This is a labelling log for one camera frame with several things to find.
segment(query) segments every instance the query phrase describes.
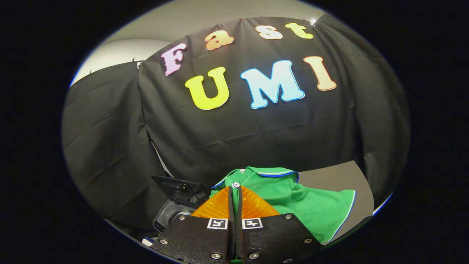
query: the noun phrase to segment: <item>letter m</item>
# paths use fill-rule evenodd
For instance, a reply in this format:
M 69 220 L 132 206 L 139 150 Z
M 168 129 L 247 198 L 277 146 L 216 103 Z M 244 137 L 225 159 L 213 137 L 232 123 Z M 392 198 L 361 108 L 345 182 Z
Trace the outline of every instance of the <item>letter m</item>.
M 268 78 L 258 69 L 249 69 L 241 74 L 241 78 L 248 82 L 252 95 L 251 108 L 259 109 L 266 107 L 268 101 L 262 97 L 261 91 L 270 99 L 277 103 L 279 100 L 279 90 L 282 88 L 282 100 L 293 101 L 304 97 L 304 92 L 300 90 L 291 70 L 291 61 L 283 60 L 272 65 L 272 78 Z

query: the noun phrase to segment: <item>letter u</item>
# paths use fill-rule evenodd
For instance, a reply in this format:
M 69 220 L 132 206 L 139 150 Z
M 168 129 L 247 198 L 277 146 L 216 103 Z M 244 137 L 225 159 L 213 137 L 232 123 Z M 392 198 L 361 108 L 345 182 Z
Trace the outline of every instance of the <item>letter u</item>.
M 185 86 L 189 88 L 192 100 L 198 108 L 202 110 L 211 110 L 222 106 L 228 100 L 228 86 L 225 77 L 223 76 L 225 70 L 226 69 L 224 67 L 218 67 L 207 73 L 207 75 L 212 77 L 215 81 L 215 85 L 218 90 L 217 96 L 213 98 L 207 98 L 207 95 L 205 94 L 204 86 L 202 85 L 204 77 L 202 75 L 195 76 L 186 82 Z

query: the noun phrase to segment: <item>orange gripper pad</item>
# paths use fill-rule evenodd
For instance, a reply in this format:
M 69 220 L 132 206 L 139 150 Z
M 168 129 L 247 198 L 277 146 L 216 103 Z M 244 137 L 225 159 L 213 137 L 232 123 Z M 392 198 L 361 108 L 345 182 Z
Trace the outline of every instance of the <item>orange gripper pad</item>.
M 193 217 L 229 219 L 228 209 L 229 186 L 218 191 L 191 214 Z
M 242 209 L 241 219 L 258 218 L 258 217 L 271 217 L 277 216 L 279 213 L 262 199 L 255 192 L 248 188 L 241 186 L 242 191 Z

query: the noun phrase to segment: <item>green polo shirt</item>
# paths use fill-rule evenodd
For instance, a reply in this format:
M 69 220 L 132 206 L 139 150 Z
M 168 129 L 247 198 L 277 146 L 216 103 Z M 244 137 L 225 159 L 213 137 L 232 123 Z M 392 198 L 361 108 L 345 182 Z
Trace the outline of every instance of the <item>green polo shirt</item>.
M 348 218 L 355 202 L 356 191 L 313 189 L 299 184 L 298 180 L 296 171 L 285 168 L 247 167 L 230 172 L 212 187 L 210 197 L 219 190 L 232 186 L 236 216 L 238 191 L 241 189 L 239 186 L 245 186 L 280 214 L 295 214 L 319 242 L 330 241 Z

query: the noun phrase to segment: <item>black fabric backdrop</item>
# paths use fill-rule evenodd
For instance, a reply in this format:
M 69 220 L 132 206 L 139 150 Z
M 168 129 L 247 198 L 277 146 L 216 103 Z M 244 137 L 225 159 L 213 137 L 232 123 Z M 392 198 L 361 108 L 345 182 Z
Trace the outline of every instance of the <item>black fabric backdrop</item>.
M 305 26 L 302 39 L 285 24 Z M 271 25 L 282 39 L 255 30 Z M 226 30 L 234 42 L 208 51 L 204 38 Z M 180 70 L 165 76 L 163 52 L 186 43 Z M 320 91 L 304 57 L 321 56 L 337 87 Z M 245 70 L 271 77 L 272 65 L 290 60 L 305 97 L 252 109 Z M 207 72 L 225 67 L 229 89 L 219 108 L 201 110 L 185 82 L 202 75 L 209 98 L 217 94 Z M 100 215 L 150 230 L 166 197 L 150 175 L 164 175 L 154 143 L 178 179 L 216 184 L 246 166 L 306 171 L 355 160 L 378 207 L 395 189 L 407 158 L 410 122 L 403 89 L 380 53 L 325 14 L 308 22 L 281 17 L 231 21 L 190 34 L 158 51 L 139 69 L 125 63 L 99 70 L 71 86 L 62 144 L 72 178 Z
M 313 34 L 303 39 L 286 28 L 297 23 Z M 282 39 L 267 40 L 255 27 L 271 25 Z M 234 42 L 216 50 L 205 37 L 225 30 Z M 186 43 L 181 68 L 165 76 L 161 54 Z M 320 91 L 307 56 L 321 56 L 337 87 Z M 252 109 L 248 83 L 256 68 L 271 77 L 272 65 L 290 60 L 303 99 L 269 101 Z M 202 75 L 207 97 L 217 94 L 207 72 L 225 67 L 227 102 L 195 106 L 185 82 Z M 139 88 L 150 139 L 177 178 L 212 186 L 236 168 L 285 167 L 306 171 L 355 160 L 365 173 L 378 207 L 394 190 L 407 158 L 410 121 L 403 89 L 380 53 L 330 15 L 309 22 L 281 17 L 240 19 L 190 34 L 143 62 Z
M 102 217 L 154 230 L 166 196 L 150 175 L 165 172 L 148 141 L 136 71 L 136 63 L 115 65 L 71 86 L 62 147 L 78 190 Z

